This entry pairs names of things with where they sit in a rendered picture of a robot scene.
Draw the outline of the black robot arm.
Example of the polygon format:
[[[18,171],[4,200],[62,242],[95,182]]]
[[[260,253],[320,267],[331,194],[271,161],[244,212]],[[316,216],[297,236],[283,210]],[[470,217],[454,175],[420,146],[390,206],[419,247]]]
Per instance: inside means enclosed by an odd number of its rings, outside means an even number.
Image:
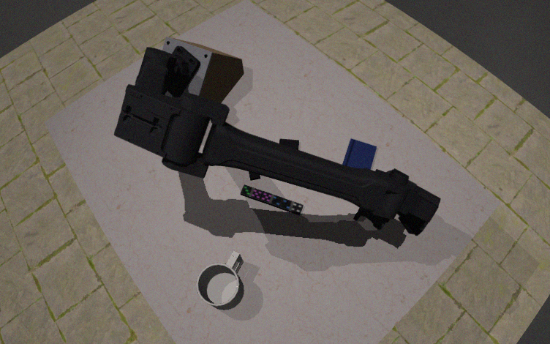
[[[165,167],[192,176],[204,179],[209,166],[237,168],[344,199],[386,223],[398,214],[407,232],[416,236],[433,218],[440,198],[401,171],[341,165],[228,124],[226,105],[183,94],[199,66],[181,46],[172,54],[147,47],[137,85],[126,87],[114,135],[164,157]],[[183,97],[166,96],[167,91]]]

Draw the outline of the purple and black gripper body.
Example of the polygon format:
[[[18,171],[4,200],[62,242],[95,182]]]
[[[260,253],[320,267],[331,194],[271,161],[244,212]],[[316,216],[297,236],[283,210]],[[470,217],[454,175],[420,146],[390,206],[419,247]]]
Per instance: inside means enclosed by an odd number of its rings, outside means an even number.
[[[385,224],[385,221],[382,220],[380,217],[378,217],[377,215],[374,215],[372,214],[371,212],[368,212],[366,210],[363,210],[363,209],[360,209],[358,210],[358,213],[363,216],[363,217],[366,217],[367,219],[369,219],[372,223],[373,223],[373,226],[375,228],[377,228],[378,230],[380,230],[384,224]]]

